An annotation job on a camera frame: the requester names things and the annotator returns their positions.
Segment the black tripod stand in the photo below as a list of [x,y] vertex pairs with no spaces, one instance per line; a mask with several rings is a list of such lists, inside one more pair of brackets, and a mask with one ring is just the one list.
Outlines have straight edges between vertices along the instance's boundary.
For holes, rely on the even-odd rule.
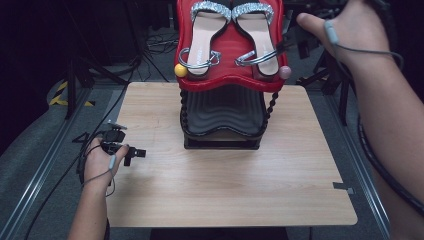
[[66,81],[68,84],[68,105],[66,120],[69,120],[77,109],[77,83],[83,88],[92,88],[94,86],[95,76],[105,77],[118,85],[127,85],[128,80],[121,78],[121,75],[131,73],[135,66],[118,72],[111,72],[105,67],[84,57],[75,57],[69,61]]

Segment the grey tape piece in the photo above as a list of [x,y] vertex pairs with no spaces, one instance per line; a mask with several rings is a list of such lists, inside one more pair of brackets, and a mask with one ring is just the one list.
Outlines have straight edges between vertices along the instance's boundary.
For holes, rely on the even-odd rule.
[[345,190],[347,194],[355,194],[355,190],[352,187],[348,187],[345,183],[333,182],[333,188],[338,190]]

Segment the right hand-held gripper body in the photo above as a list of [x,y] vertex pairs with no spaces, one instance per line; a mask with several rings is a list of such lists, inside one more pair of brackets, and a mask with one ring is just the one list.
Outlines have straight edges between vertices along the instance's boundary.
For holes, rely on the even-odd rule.
[[301,28],[291,28],[285,34],[286,46],[296,49],[300,59],[306,59],[311,51],[321,46],[321,41],[310,32]]

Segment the person's right hand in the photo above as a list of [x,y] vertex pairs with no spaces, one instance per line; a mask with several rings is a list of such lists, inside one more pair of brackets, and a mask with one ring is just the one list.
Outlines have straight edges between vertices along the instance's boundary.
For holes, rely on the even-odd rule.
[[349,69],[393,64],[384,27],[366,0],[349,0],[342,12],[330,20],[338,45],[332,45],[325,31],[325,20],[301,13],[297,23],[315,35],[323,46]]

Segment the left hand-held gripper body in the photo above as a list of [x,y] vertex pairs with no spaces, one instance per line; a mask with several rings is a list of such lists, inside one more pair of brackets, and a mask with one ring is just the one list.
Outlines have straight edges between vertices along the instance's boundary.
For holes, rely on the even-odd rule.
[[126,136],[124,131],[127,127],[111,121],[107,122],[107,126],[109,130],[102,133],[101,148],[109,155],[113,155],[121,147],[121,143]]

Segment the grey metal rail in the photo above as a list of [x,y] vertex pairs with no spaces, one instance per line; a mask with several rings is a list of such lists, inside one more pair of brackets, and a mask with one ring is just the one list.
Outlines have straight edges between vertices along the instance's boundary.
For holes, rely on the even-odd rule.
[[361,189],[374,216],[381,236],[383,240],[389,240],[389,220],[374,185],[371,167],[360,146],[356,126],[357,119],[354,119],[352,123],[347,122],[343,124],[338,113],[338,104],[336,100],[332,96],[325,96],[324,99],[336,122],[337,129],[340,131],[342,139],[347,145],[348,154],[352,158],[353,170],[361,185]]
[[59,130],[53,138],[52,143],[49,144],[46,155],[39,163],[34,175],[26,185],[25,191],[20,197],[19,202],[15,206],[14,211],[11,213],[8,221],[2,228],[0,232],[0,240],[13,240],[15,237],[16,232],[21,227],[33,202],[37,198],[39,191],[45,182],[45,179],[47,178],[54,162],[57,159],[59,148],[63,145],[64,139],[75,122],[77,114],[83,108],[85,101],[88,99],[91,92],[91,89],[82,89],[81,92],[77,95],[73,115],[68,120],[64,120],[61,123]]

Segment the person's left hand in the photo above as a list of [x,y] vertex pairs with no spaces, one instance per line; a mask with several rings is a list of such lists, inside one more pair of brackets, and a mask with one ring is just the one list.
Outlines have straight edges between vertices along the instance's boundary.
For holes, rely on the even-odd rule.
[[109,155],[101,148],[100,143],[101,138],[95,138],[89,145],[84,170],[84,190],[105,192],[129,150],[127,145],[123,145],[114,155]]

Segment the red and black shoe rack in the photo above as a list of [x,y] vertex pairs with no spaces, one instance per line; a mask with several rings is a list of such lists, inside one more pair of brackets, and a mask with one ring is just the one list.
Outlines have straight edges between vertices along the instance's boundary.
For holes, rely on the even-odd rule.
[[[187,149],[258,149],[287,77],[285,53],[278,54],[278,73],[269,81],[256,79],[252,67],[240,67],[235,59],[253,48],[234,22],[212,40],[221,53],[220,63],[203,78],[194,78],[178,62],[178,53],[191,42],[190,8],[199,0],[177,0],[179,43],[174,72],[181,89],[180,125]],[[259,0],[274,9],[270,25],[276,45],[283,41],[284,0]]]

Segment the yellow and black floor tape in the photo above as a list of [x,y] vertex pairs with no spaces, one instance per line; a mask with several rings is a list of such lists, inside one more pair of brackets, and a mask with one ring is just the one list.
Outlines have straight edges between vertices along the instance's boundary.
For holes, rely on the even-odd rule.
[[56,92],[54,93],[52,99],[49,102],[49,105],[61,105],[61,106],[67,106],[68,101],[63,100],[61,98],[62,94],[64,93],[65,89],[67,88],[68,83],[67,81],[63,81],[57,88]]

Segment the black metal stand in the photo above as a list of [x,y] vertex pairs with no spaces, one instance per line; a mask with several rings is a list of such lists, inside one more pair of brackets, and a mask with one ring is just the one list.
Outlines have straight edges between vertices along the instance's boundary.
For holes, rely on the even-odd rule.
[[313,74],[309,77],[300,77],[296,84],[306,87],[318,81],[323,81],[321,92],[324,95],[333,95],[337,89],[340,90],[338,116],[341,123],[346,126],[349,80],[343,74],[342,68],[338,66],[336,59],[326,50],[323,51],[313,68]]

